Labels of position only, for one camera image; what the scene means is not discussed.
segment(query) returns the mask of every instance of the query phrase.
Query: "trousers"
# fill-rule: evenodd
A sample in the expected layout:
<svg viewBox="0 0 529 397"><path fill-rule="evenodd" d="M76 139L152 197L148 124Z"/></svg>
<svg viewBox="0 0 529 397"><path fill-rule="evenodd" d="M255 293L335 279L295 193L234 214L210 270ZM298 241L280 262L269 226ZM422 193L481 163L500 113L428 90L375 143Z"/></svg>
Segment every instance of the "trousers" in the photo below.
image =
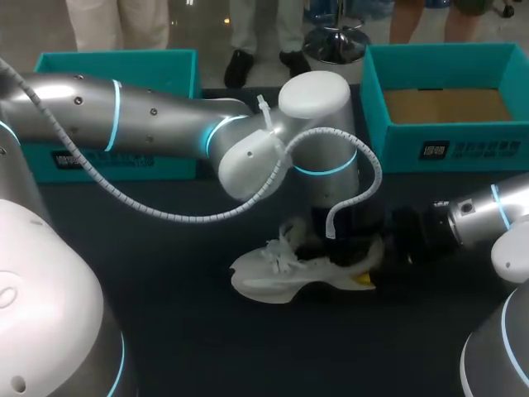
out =
<svg viewBox="0 0 529 397"><path fill-rule="evenodd" d="M168 0L66 0L78 51L165 49Z"/></svg>
<svg viewBox="0 0 529 397"><path fill-rule="evenodd" d="M231 46L252 55L257 51L256 2L257 0L230 0ZM276 28L281 51L293 52L302 49L302 25L303 0L279 0Z"/></svg>

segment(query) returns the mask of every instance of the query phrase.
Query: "white sneaker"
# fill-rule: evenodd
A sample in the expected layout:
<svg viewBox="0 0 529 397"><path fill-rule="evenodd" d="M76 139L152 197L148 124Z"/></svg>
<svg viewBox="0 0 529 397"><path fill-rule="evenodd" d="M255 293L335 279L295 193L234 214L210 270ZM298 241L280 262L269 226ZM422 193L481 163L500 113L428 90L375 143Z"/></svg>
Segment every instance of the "white sneaker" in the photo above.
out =
<svg viewBox="0 0 529 397"><path fill-rule="evenodd" d="M374 238L367 256L348 267L339 267L326 256L300 261L294 252L309 238L303 220L286 222L279 229L278 240L244 254L231 265L235 271L231 284L246 298L267 304L286 304L302 287L314 282L345 290L374 289L356 278L382 262L384 243L379 236Z"/></svg>

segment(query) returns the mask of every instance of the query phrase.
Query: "yellow tag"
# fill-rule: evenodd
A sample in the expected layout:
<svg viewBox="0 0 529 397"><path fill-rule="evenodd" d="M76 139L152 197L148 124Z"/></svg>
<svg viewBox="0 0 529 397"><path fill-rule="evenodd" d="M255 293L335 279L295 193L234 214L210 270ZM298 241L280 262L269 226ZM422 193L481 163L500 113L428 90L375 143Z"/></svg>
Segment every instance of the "yellow tag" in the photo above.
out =
<svg viewBox="0 0 529 397"><path fill-rule="evenodd" d="M353 277L353 280L356 281L358 284L374 287L373 283L371 283L371 277L369 277L369 273Z"/></svg>

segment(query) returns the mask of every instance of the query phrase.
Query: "person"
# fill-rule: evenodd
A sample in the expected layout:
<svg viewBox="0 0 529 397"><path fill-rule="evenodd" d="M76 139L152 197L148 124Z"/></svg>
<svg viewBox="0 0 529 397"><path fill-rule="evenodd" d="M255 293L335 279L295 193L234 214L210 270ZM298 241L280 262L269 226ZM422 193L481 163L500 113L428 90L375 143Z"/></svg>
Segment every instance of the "person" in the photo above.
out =
<svg viewBox="0 0 529 397"><path fill-rule="evenodd" d="M453 0L445 24L445 42L472 41L480 17L493 5L493 0ZM417 28L424 9L424 0L395 0L390 44L407 44Z"/></svg>
<svg viewBox="0 0 529 397"><path fill-rule="evenodd" d="M257 51L255 6L257 0L230 0L231 46L235 48L226 69L224 84L241 88L254 65ZM279 0L277 31L281 52L279 59L290 70L290 77L309 72L301 49L303 46L303 0Z"/></svg>
<svg viewBox="0 0 529 397"><path fill-rule="evenodd" d="M168 0L66 0L78 51L163 50Z"/></svg>

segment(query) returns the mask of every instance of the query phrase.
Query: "shoelace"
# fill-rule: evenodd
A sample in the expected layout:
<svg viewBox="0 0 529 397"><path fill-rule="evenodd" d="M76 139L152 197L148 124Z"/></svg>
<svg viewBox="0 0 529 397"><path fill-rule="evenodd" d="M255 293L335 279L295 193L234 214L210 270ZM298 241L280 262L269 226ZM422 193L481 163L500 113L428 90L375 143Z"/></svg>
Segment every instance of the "shoelace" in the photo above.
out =
<svg viewBox="0 0 529 397"><path fill-rule="evenodd" d="M261 254L272 265L275 275L290 273L294 269L306 270L308 268L307 265L298 261L296 254L283 236L280 236L278 240L270 240Z"/></svg>

